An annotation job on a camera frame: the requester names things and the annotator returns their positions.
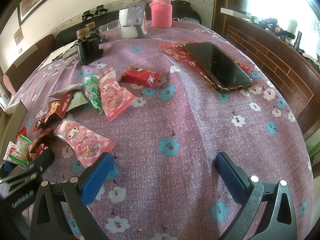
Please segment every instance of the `brown bottle cap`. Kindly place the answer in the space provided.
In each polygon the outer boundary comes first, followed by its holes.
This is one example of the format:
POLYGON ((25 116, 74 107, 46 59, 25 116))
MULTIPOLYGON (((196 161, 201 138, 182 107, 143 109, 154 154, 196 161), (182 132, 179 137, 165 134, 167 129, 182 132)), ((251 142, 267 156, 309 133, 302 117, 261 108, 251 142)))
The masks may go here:
POLYGON ((94 22, 92 22, 92 23, 88 23, 86 26, 87 26, 89 29, 93 29, 93 28, 96 27, 96 24, 95 24, 94 22))
POLYGON ((77 38, 78 39, 84 38, 84 37, 89 36, 89 35, 90 35, 90 30, 89 30, 88 27, 77 31, 77 38))

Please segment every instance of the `pink thermos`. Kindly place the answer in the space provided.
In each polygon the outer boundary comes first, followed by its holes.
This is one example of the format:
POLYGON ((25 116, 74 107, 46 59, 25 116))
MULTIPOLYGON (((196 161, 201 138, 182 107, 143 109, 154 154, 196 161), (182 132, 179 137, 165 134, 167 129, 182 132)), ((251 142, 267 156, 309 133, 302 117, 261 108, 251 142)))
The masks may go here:
POLYGON ((161 29, 171 27, 171 0, 152 0, 152 3, 150 3, 150 8, 153 27, 161 29))

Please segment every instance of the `phone case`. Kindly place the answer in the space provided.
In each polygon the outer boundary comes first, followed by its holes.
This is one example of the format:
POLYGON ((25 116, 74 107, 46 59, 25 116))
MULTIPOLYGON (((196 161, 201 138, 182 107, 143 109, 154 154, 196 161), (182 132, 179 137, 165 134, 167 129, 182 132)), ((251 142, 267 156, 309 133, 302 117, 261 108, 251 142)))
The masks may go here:
POLYGON ((198 60, 197 56, 194 55, 191 51, 188 50, 188 44, 184 44, 183 48, 190 53, 190 55, 192 55, 195 60, 198 62, 199 66, 201 67, 202 71, 200 72, 200 74, 207 80, 210 82, 210 85, 212 87, 214 87, 217 91, 221 92, 221 93, 228 93, 232 90, 237 90, 237 89, 244 89, 247 87, 251 87, 252 83, 253 83, 253 79, 246 73, 244 72, 249 78, 250 78, 250 82, 248 83, 244 83, 244 84, 237 84, 235 86, 231 86, 231 87, 224 87, 222 86, 219 81, 211 74, 210 71, 208 71, 203 65, 202 63, 198 60))

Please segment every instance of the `black phone screen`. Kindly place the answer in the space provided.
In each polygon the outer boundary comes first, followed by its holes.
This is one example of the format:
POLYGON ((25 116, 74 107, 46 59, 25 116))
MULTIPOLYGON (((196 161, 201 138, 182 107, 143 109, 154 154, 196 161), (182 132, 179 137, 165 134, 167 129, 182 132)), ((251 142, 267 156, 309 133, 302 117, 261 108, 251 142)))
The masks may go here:
POLYGON ((191 43, 184 47, 222 86, 232 87, 251 82, 251 78, 212 43, 191 43))

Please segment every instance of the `smartphone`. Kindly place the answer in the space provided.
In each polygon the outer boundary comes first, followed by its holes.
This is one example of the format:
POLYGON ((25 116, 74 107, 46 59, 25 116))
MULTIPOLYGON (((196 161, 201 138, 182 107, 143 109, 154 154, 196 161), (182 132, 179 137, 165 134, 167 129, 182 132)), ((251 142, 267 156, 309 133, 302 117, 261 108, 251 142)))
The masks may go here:
POLYGON ((211 42, 184 44, 219 92, 252 86, 252 78, 211 42))

